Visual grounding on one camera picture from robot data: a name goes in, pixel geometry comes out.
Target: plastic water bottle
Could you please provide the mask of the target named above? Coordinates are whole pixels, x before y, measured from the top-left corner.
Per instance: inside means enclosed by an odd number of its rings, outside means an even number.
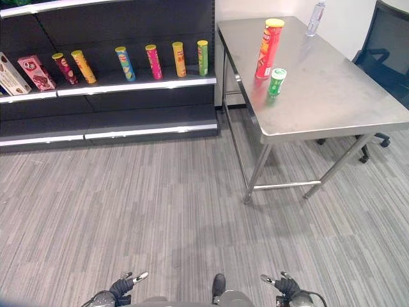
[[[325,9],[325,0],[320,0],[314,7],[313,14],[309,20],[307,36],[315,36],[318,25],[320,24],[322,14]]]

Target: striped carpet floor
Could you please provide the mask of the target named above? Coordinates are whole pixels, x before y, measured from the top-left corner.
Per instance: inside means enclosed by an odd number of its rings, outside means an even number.
[[[233,110],[251,173],[258,146]],[[0,296],[80,306],[125,271],[149,271],[132,302],[154,295],[210,301],[213,276],[256,306],[278,292],[259,279],[289,272],[329,306],[408,306],[409,130],[369,145],[310,200],[306,188],[244,184],[224,115],[215,138],[0,156]],[[354,138],[274,146],[262,180],[321,176]]]

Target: black shelving unit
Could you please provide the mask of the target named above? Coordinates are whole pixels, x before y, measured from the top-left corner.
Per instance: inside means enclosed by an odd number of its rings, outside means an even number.
[[[33,87],[0,97],[0,151],[59,148],[218,133],[214,108],[214,0],[39,1],[0,10],[0,51]],[[198,40],[209,41],[209,74],[198,72]],[[182,41],[187,76],[179,78],[171,43]],[[151,75],[144,46],[157,45],[164,74]],[[127,47],[137,79],[128,82],[114,48]],[[89,85],[70,53],[83,51]],[[51,59],[64,53],[80,83],[70,86]],[[39,92],[17,63],[36,54],[57,82]]]

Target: pink snack can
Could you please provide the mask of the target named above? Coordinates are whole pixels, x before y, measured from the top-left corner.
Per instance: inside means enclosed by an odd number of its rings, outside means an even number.
[[[151,65],[153,78],[159,80],[163,78],[162,69],[160,69],[158,51],[156,50],[156,45],[147,45],[145,47],[146,53],[148,55],[149,64]]]

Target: chair base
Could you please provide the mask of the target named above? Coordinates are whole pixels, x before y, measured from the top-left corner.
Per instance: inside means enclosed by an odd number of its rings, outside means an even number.
[[[375,136],[377,137],[377,138],[380,138],[380,139],[383,139],[383,141],[380,143],[380,145],[382,146],[382,147],[388,147],[389,146],[389,144],[390,144],[390,137],[389,136],[387,136],[386,134],[383,134],[383,133],[377,133],[377,134],[375,134]],[[324,143],[325,143],[325,140],[326,139],[317,139],[317,144],[319,144],[319,145],[323,145]],[[369,157],[370,157],[370,155],[369,155],[369,150],[368,150],[368,147],[367,147],[367,145],[365,145],[364,147],[362,147],[362,153],[364,154],[361,158],[359,158],[359,161],[361,162],[361,163],[366,163],[366,162],[368,162],[368,160],[369,160]]]

